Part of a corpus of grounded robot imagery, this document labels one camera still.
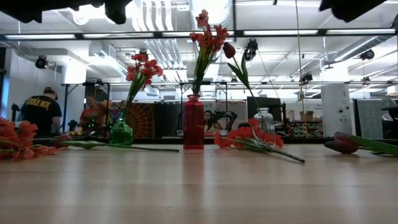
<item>wooden table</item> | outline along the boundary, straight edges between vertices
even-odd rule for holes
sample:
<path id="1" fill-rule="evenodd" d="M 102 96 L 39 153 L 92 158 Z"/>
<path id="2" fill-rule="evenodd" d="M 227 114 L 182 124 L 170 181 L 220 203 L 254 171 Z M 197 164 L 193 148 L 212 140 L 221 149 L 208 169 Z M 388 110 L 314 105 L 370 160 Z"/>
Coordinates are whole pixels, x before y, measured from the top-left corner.
<path id="1" fill-rule="evenodd" d="M 307 162 L 215 146 L 2 161 L 0 223 L 398 223 L 397 158 L 285 150 Z"/>

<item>black t-shirt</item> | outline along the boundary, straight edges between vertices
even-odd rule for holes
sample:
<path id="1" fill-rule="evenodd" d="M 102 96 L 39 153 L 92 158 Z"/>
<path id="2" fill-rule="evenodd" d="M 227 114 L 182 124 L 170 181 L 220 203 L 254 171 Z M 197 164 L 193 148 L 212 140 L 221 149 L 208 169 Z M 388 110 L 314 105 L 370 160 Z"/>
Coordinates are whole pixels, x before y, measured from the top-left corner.
<path id="1" fill-rule="evenodd" d="M 32 96 L 25 101 L 21 109 L 24 120 L 36 124 L 38 135 L 50 135 L 53 117 L 61 117 L 58 103 L 47 96 Z"/>

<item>box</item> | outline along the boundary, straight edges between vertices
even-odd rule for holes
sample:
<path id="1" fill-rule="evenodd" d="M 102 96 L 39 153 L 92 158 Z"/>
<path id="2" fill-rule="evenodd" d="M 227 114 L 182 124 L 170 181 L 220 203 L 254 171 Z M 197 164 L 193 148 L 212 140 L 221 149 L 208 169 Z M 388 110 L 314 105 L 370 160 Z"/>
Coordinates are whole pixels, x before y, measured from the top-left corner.
<path id="1" fill-rule="evenodd" d="M 300 120 L 301 121 L 313 121 L 313 111 L 306 111 L 305 114 L 303 111 L 300 111 Z"/>

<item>cap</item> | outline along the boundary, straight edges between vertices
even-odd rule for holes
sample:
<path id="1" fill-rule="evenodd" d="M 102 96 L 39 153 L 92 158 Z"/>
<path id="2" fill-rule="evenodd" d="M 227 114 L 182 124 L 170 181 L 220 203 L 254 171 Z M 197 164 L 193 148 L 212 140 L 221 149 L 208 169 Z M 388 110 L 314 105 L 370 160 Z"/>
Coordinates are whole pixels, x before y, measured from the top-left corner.
<path id="1" fill-rule="evenodd" d="M 58 100 L 58 94 L 56 91 L 54 91 L 51 87 L 45 87 L 43 93 L 54 93 L 55 94 L 55 100 Z"/>

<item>vase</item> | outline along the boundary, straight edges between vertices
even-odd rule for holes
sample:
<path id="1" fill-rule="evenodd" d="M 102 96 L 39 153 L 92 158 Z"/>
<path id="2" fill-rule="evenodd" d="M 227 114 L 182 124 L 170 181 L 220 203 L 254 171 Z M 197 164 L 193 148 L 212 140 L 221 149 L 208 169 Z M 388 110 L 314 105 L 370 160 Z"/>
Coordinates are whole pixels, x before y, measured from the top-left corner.
<path id="1" fill-rule="evenodd" d="M 203 149 L 205 138 L 204 116 L 205 105 L 199 101 L 198 95 L 189 95 L 188 101 L 184 104 L 183 119 L 183 148 Z"/>
<path id="2" fill-rule="evenodd" d="M 109 138 L 110 144 L 130 146 L 133 140 L 133 130 L 126 124 L 124 119 L 119 119 L 111 128 Z"/>
<path id="3" fill-rule="evenodd" d="M 257 111 L 258 113 L 254 115 L 254 118 L 259 122 L 260 131 L 264 131 L 275 136 L 274 117 L 272 114 L 268 113 L 269 108 L 260 108 L 257 109 Z"/>

